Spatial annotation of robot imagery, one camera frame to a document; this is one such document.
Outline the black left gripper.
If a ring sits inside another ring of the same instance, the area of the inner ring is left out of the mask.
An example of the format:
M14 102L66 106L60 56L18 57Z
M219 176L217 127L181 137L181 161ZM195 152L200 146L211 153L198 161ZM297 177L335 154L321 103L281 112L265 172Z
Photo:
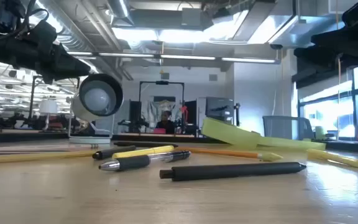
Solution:
M54 30L32 30L19 38L0 34L0 62L35 70L48 84L88 75L90 66L70 55L62 44L55 45L56 38Z

